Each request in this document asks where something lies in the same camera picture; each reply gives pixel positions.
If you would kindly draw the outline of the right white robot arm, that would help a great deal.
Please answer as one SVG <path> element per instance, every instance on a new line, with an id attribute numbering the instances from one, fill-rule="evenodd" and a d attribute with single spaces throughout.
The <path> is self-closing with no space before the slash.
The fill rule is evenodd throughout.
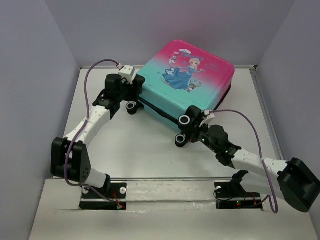
<path id="1" fill-rule="evenodd" d="M 188 123 L 183 131 L 190 142 L 201 142 L 215 153 L 225 167 L 243 172 L 242 179 L 230 183 L 235 196 L 249 189 L 245 179 L 249 174 L 265 177 L 271 194 L 277 194 L 295 210 L 307 213 L 320 194 L 320 181 L 300 159 L 290 161 L 262 158 L 229 141 L 229 135 L 220 125 Z"/>

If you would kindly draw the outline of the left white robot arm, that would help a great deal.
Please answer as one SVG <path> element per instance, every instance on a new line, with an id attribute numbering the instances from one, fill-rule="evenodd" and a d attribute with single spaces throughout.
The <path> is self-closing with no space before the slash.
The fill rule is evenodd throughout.
<path id="1" fill-rule="evenodd" d="M 51 144 L 50 173 L 77 187 L 92 188 L 104 198 L 111 191 L 111 177 L 91 166 L 88 148 L 98 132 L 126 101 L 136 106 L 146 79 L 136 75 L 132 82 L 119 74 L 109 74 L 86 117 L 72 132 L 56 137 Z"/>

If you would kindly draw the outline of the pink and teal suitcase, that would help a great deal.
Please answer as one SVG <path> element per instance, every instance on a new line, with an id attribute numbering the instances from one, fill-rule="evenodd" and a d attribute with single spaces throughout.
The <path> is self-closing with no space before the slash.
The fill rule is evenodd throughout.
<path id="1" fill-rule="evenodd" d="M 205 110 L 216 110 L 231 89 L 232 63 L 190 43 L 169 42 L 138 72 L 145 78 L 138 102 L 126 110 L 134 115 L 143 108 L 178 134 L 177 147 L 199 140 Z"/>

